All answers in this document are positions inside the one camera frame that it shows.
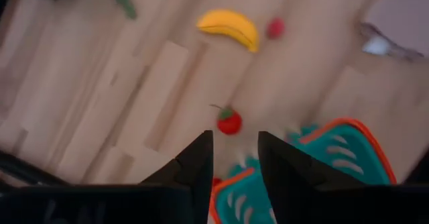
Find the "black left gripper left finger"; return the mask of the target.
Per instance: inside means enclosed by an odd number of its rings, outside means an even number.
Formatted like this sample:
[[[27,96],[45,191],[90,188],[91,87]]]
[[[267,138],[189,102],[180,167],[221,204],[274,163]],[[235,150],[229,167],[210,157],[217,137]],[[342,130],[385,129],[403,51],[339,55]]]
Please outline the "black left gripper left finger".
[[[159,170],[140,182],[154,198],[148,224],[207,224],[213,179],[213,132],[202,132]]]

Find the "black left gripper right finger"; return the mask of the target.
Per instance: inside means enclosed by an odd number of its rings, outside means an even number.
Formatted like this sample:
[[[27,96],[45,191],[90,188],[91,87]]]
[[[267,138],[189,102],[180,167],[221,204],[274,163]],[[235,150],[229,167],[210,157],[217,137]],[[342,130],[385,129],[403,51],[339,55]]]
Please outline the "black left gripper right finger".
[[[258,133],[258,154],[278,224],[361,224],[353,208],[331,194],[362,182],[267,131]]]

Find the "red toy tomato green stem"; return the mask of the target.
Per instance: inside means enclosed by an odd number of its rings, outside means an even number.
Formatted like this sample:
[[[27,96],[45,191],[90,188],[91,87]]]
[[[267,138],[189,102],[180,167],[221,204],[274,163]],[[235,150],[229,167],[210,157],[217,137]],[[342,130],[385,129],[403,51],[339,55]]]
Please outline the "red toy tomato green stem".
[[[242,116],[231,106],[220,107],[211,104],[219,110],[216,120],[217,129],[225,135],[238,134],[242,128]]]

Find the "yellow toy banana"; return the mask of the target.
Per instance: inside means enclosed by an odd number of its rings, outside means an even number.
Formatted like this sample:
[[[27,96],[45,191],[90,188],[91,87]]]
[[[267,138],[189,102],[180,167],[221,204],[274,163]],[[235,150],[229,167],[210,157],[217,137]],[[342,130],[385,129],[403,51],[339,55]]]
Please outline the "yellow toy banana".
[[[207,11],[196,22],[197,28],[208,34],[229,36],[250,52],[259,50],[259,32],[245,15],[228,9]]]

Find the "red toy strawberry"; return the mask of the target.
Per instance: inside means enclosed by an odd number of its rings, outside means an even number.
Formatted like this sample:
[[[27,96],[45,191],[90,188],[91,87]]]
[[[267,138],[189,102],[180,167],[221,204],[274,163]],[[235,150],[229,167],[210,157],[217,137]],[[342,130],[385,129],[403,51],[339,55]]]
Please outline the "red toy strawberry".
[[[285,22],[282,18],[273,18],[266,29],[266,34],[269,39],[281,37],[285,32]]]

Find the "grey desk foot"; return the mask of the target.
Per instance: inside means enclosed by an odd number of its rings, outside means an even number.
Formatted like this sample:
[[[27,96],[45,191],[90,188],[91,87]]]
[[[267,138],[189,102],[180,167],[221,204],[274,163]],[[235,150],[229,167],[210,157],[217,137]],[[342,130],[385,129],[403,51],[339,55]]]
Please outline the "grey desk foot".
[[[376,56],[391,56],[410,62],[429,58],[429,52],[406,48],[383,35],[375,26],[363,23],[360,27],[364,43],[361,51]]]

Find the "black aluminium table frame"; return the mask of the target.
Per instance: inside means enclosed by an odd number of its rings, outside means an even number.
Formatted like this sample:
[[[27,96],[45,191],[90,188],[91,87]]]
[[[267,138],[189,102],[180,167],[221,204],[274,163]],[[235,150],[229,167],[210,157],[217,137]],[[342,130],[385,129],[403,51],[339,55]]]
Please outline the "black aluminium table frame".
[[[70,186],[65,180],[1,150],[0,171],[30,185]]]

